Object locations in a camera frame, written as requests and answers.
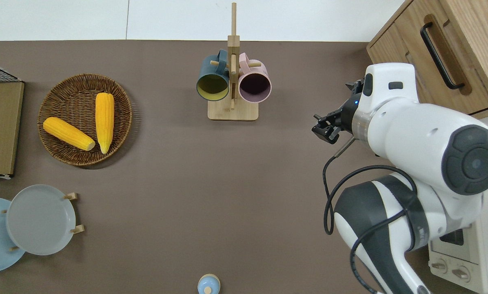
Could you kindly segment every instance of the corn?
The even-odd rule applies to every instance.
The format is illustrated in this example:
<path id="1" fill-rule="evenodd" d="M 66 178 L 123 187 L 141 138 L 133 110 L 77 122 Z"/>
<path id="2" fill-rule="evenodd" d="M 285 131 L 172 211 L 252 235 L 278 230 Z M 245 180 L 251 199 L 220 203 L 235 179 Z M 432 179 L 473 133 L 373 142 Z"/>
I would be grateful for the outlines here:
<path id="1" fill-rule="evenodd" d="M 43 129 L 48 134 L 56 136 L 58 139 L 85 151 L 90 151 L 95 146 L 93 139 L 86 136 L 86 134 L 73 125 L 57 117 L 48 117 L 43 122 Z"/>
<path id="2" fill-rule="evenodd" d="M 113 95 L 99 93 L 95 98 L 95 130 L 102 154 L 106 154 L 113 138 Z"/>

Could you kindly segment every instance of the wicker basket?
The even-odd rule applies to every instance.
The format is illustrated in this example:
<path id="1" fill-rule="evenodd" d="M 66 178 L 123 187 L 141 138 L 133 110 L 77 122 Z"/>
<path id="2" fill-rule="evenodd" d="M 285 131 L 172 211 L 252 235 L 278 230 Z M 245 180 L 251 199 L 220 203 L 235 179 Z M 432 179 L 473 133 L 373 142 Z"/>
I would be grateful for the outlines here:
<path id="1" fill-rule="evenodd" d="M 95 97 L 111 93 L 115 99 L 113 140 L 107 154 L 102 154 L 95 132 Z M 43 121 L 50 116 L 63 119 L 95 141 L 91 151 L 69 145 L 45 132 Z M 57 84 L 46 95 L 37 118 L 41 141 L 50 154 L 64 163 L 86 166 L 110 157 L 121 147 L 132 124 L 132 104 L 124 89 L 114 80 L 98 74 L 80 74 Z"/>

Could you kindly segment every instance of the mug rack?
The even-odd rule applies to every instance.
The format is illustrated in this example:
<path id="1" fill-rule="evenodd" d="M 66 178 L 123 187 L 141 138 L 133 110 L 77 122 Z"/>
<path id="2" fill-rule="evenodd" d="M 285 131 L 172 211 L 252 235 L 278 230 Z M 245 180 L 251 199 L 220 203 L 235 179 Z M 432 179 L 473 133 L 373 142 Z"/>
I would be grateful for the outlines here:
<path id="1" fill-rule="evenodd" d="M 208 101 L 208 118 L 211 120 L 253 121 L 259 118 L 259 104 L 245 101 L 238 94 L 240 36 L 237 35 L 237 3 L 231 4 L 231 35 L 228 36 L 229 93 L 219 101 Z M 250 63 L 249 67 L 260 67 Z"/>

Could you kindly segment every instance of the oven window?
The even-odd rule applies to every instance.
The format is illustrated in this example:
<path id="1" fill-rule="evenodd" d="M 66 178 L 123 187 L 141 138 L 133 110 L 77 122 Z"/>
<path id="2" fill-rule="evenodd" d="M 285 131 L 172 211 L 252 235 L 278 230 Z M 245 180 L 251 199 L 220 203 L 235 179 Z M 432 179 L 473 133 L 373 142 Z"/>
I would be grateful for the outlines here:
<path id="1" fill-rule="evenodd" d="M 462 231 L 462 229 L 457 229 L 452 233 L 441 236 L 440 240 L 446 243 L 462 246 L 464 245 L 464 232 Z"/>

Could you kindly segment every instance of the mug handle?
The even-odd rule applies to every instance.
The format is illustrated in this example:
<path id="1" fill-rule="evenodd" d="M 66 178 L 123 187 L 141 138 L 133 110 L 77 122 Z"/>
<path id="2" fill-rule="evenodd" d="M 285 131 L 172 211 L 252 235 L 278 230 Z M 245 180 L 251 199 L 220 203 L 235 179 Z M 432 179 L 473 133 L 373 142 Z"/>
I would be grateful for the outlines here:
<path id="1" fill-rule="evenodd" d="M 216 69 L 216 73 L 224 74 L 226 70 L 226 64 L 228 63 L 228 52 L 224 49 L 220 49 L 217 55 L 218 65 Z"/>
<path id="2" fill-rule="evenodd" d="M 251 71 L 249 69 L 249 58 L 246 53 L 241 53 L 239 55 L 239 66 L 242 69 L 242 74 L 246 74 Z"/>

